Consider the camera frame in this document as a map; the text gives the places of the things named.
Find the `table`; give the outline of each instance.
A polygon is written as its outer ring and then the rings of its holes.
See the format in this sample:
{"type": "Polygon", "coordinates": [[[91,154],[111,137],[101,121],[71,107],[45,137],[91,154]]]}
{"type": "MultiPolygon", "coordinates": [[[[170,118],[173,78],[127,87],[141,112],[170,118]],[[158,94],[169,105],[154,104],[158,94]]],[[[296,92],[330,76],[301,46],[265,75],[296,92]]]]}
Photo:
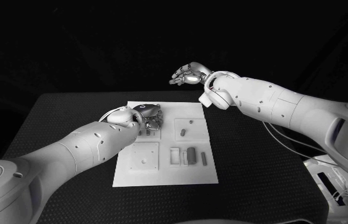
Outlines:
{"type": "MultiPolygon", "coordinates": [[[[5,155],[19,157],[59,141],[128,101],[199,102],[203,91],[45,94],[5,155]]],[[[328,204],[301,158],[236,107],[204,107],[219,184],[112,188],[118,156],[53,193],[38,223],[177,223],[235,219],[325,224],[328,204]]],[[[292,147],[284,137],[284,143],[292,147]]]]}

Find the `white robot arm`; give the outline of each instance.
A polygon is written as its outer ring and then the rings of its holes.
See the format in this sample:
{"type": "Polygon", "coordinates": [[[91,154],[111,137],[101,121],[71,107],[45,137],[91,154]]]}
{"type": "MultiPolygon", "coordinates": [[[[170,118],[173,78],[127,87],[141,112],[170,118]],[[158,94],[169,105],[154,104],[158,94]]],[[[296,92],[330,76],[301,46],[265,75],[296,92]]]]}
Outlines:
{"type": "Polygon", "coordinates": [[[163,120],[160,106],[150,104],[104,117],[28,155],[0,160],[0,223],[35,224],[61,185],[133,144],[141,127],[158,130],[163,120]]]}
{"type": "Polygon", "coordinates": [[[226,110],[236,106],[249,117],[302,133],[321,145],[348,172],[348,104],[292,92],[271,82],[210,71],[192,62],[170,84],[204,84],[200,102],[226,110]]]}

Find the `white paper sheet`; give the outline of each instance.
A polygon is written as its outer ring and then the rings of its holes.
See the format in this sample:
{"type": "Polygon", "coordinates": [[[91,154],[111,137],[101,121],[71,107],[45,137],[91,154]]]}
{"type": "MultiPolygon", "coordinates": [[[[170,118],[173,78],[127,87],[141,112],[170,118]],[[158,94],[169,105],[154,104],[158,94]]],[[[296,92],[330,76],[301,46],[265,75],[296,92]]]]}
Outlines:
{"type": "MultiPolygon", "coordinates": [[[[176,122],[187,119],[194,121],[194,119],[204,119],[203,105],[202,103],[187,103],[187,102],[128,102],[130,107],[135,107],[141,104],[160,104],[163,110],[163,126],[161,133],[156,137],[141,136],[137,138],[138,142],[157,142],[158,143],[158,170],[157,171],[131,171],[131,165],[134,164],[133,159],[133,146],[124,148],[118,153],[118,163],[115,169],[115,177],[112,187],[125,187],[125,186],[151,186],[151,185],[190,185],[190,184],[217,184],[217,174],[215,159],[209,141],[209,130],[207,123],[202,124],[206,121],[200,122],[202,132],[207,137],[194,140],[192,137],[187,141],[176,140],[176,122]],[[181,165],[179,167],[170,166],[170,148],[180,148],[180,156],[183,156],[183,151],[187,148],[196,148],[196,165],[181,165]],[[206,153],[207,166],[203,166],[202,161],[202,152],[206,153]]],[[[193,124],[187,124],[187,133],[197,133],[197,129],[190,129],[197,127],[193,124]]]]}

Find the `black background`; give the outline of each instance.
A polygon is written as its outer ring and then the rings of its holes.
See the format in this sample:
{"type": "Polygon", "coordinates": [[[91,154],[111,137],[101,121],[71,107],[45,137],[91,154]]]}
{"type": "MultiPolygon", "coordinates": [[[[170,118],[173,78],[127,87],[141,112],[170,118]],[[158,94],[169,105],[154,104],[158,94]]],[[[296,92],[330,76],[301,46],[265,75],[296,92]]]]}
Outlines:
{"type": "Polygon", "coordinates": [[[169,84],[192,61],[348,102],[345,6],[347,0],[3,0],[2,155],[43,93],[199,90],[202,84],[169,84]]]}

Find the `robotic hand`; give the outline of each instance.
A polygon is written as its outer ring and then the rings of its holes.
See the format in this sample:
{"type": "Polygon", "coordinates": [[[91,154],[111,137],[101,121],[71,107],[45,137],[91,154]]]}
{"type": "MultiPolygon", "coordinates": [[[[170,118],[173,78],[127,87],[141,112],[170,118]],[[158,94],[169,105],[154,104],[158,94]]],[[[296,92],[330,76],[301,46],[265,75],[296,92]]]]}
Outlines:
{"type": "Polygon", "coordinates": [[[134,143],[141,127],[158,130],[161,124],[160,105],[120,107],[56,143],[0,160],[0,223],[35,224],[61,185],[134,143]]]}
{"type": "Polygon", "coordinates": [[[312,138],[348,172],[348,104],[302,95],[271,82],[240,77],[229,71],[210,71],[192,62],[180,67],[170,84],[204,85],[200,102],[242,113],[312,138]]]}

